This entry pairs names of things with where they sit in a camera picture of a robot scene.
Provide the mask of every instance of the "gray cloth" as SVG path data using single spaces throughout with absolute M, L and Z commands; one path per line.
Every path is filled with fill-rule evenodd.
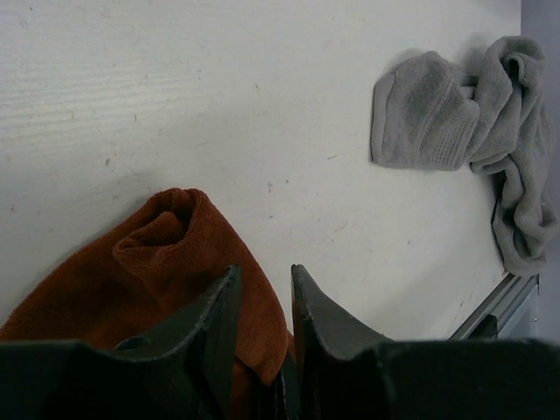
M 527 38 L 496 41 L 479 77 L 427 52 L 377 82 L 371 152 L 376 164 L 493 175 L 493 231 L 505 268 L 534 275 L 558 222 L 544 183 L 556 133 L 543 105 L 544 55 Z

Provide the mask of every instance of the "rust-colored fabric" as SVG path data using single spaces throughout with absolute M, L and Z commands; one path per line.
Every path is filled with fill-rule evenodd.
M 288 348 L 284 313 L 255 258 L 208 197 L 171 189 L 60 265 L 0 329 L 0 340 L 82 339 L 98 348 L 161 322 L 231 264 L 241 265 L 232 418 L 246 418 L 251 374 L 274 380 Z

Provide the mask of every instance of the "white tabletop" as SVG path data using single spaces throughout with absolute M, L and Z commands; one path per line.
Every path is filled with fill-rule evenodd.
M 490 182 L 369 162 L 372 91 L 480 63 L 520 0 L 4 0 L 0 319 L 153 193 L 198 187 L 291 313 L 302 263 L 394 339 L 443 338 L 502 279 Z

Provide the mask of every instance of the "brown towel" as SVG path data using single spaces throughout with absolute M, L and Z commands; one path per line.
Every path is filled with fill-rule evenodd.
M 98 348 L 154 326 L 241 265 L 232 418 L 247 409 L 254 371 L 269 385 L 288 348 L 284 313 L 243 241 L 199 190 L 160 192 L 72 255 L 11 314 L 0 340 L 81 339 Z

